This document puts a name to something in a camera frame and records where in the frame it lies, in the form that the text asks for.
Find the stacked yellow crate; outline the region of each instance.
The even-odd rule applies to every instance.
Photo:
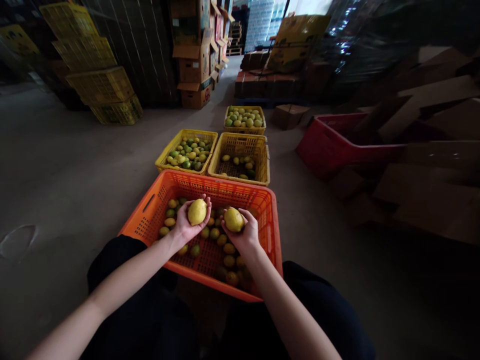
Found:
[[[74,72],[66,79],[83,103],[102,124],[135,124],[143,115],[139,99],[87,9],[60,2],[40,6],[40,11],[58,38],[53,46]]]

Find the plastic crate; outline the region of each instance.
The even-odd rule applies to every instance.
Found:
[[[90,106],[103,125],[133,125],[144,115],[137,95],[127,101]]]
[[[265,121],[265,114],[264,111],[260,106],[237,106],[237,105],[232,105],[234,108],[242,108],[245,109],[246,112],[252,111],[252,110],[258,110],[258,113],[260,114],[261,118],[263,119],[263,125],[261,127],[235,127],[235,126],[225,126],[225,121],[223,122],[223,131],[225,133],[236,133],[236,134],[252,134],[252,135],[263,135],[265,133],[265,129],[267,128],[267,122]],[[225,119],[227,120],[227,117],[229,116],[229,108],[228,106],[226,108],[225,112]]]
[[[170,165],[167,161],[167,158],[169,157],[170,153],[174,150],[177,149],[177,147],[180,145],[182,142],[183,138],[199,138],[200,141],[208,141],[211,142],[211,148],[210,148],[210,155],[207,157],[206,161],[203,163],[203,167],[201,168],[200,171],[195,171],[191,169],[176,169],[176,171],[182,171],[185,173],[190,173],[190,174],[200,174],[200,175],[205,175],[207,173],[207,168],[209,167],[209,163],[212,160],[214,150],[217,145],[217,140],[219,138],[218,132],[213,132],[213,131],[202,131],[202,130],[190,130],[190,129],[183,129],[178,132],[177,135],[168,143],[165,149],[161,152],[160,156],[158,159],[155,161],[155,166],[158,169],[158,172],[161,173],[163,170],[173,170],[174,167]]]
[[[230,160],[222,161],[223,155],[230,155]],[[242,165],[235,165],[232,161],[234,157],[246,156],[255,161],[255,180],[239,178]],[[222,133],[208,167],[208,175],[246,184],[268,186],[270,184],[270,153],[267,138],[262,135]]]
[[[89,106],[120,103],[135,94],[123,66],[74,73],[66,80]]]
[[[347,165],[397,160],[406,145],[360,146],[340,134],[351,131],[366,116],[366,113],[316,116],[297,146],[297,154],[321,179],[331,178]]]
[[[117,65],[106,37],[83,36],[52,42],[74,73],[111,68]]]
[[[258,214],[255,217],[258,221],[260,245],[283,276],[277,199],[273,191],[266,187],[186,172],[163,171],[120,230],[119,235],[139,239],[150,246],[159,239],[159,230],[166,218],[168,200],[180,197],[194,200],[202,194],[210,197],[213,209],[230,205],[249,209],[253,214]],[[190,252],[184,256],[175,255],[165,264],[165,268],[237,299],[246,302],[262,301],[255,284],[248,293],[214,278],[216,269],[223,265],[225,256],[222,247],[218,246],[216,241],[205,240],[197,235],[189,243],[189,250],[195,244],[199,244],[201,248],[199,257],[191,257]]]
[[[58,39],[99,34],[84,6],[59,2],[40,6],[40,12]]]

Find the pallet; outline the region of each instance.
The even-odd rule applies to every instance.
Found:
[[[286,98],[286,99],[278,99],[278,98],[238,98],[235,97],[235,105],[236,106],[261,106],[263,109],[275,109],[278,105],[284,104],[294,104],[300,106],[307,106],[308,103],[304,99],[297,99],[297,98]]]
[[[226,50],[226,55],[227,56],[234,56],[234,55],[242,55],[242,48],[239,47],[239,48],[228,48]]]

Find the black pants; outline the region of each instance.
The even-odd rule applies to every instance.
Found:
[[[112,239],[88,270],[91,293],[111,272],[145,250],[128,236]],[[357,315],[338,291],[294,262],[283,263],[285,282],[308,309],[343,360],[375,358]],[[177,275],[160,269],[98,328],[82,359],[199,359],[195,319],[172,291]],[[264,303],[235,301],[210,358],[288,359]]]

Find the hand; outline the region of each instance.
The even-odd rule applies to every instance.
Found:
[[[248,256],[252,250],[260,246],[259,242],[259,223],[257,219],[248,211],[239,208],[238,211],[245,221],[245,227],[241,232],[231,232],[225,225],[223,215],[221,218],[221,227],[242,256]]]
[[[210,219],[210,213],[212,212],[212,203],[210,202],[210,198],[207,195],[203,194],[200,196],[200,199],[204,199],[206,202],[206,216],[205,220],[198,225],[190,225],[188,213],[190,205],[195,201],[187,201],[183,204],[183,206],[178,210],[176,214],[176,224],[173,230],[171,231],[174,238],[178,239],[178,243],[175,244],[176,251],[180,250],[184,247],[186,243],[192,240],[198,233],[200,233]]]

